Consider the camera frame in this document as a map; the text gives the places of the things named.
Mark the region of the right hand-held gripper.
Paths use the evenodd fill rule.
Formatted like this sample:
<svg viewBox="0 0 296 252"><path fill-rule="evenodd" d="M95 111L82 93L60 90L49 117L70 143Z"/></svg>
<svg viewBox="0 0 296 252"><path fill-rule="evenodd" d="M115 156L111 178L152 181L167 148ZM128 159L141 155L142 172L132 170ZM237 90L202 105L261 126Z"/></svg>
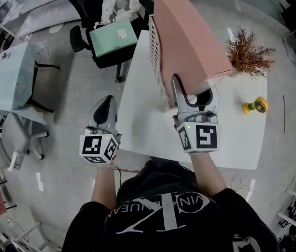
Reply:
<svg viewBox="0 0 296 252"><path fill-rule="evenodd" d="M208 153L219 147L218 124L219 94L215 85L197 96L197 106L187 98L182 81L177 74L172 76L174 104L179 113L173 116L174 127L178 133L185 153Z"/></svg>

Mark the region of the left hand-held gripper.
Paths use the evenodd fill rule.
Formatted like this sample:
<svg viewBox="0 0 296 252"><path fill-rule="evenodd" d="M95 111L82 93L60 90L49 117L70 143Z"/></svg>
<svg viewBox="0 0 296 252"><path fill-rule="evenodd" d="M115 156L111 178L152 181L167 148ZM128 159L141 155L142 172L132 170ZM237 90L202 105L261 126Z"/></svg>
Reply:
<svg viewBox="0 0 296 252"><path fill-rule="evenodd" d="M80 136L79 155L91 164L111 164L122 134L115 128L117 106L114 96L100 99L88 114L88 126Z"/></svg>

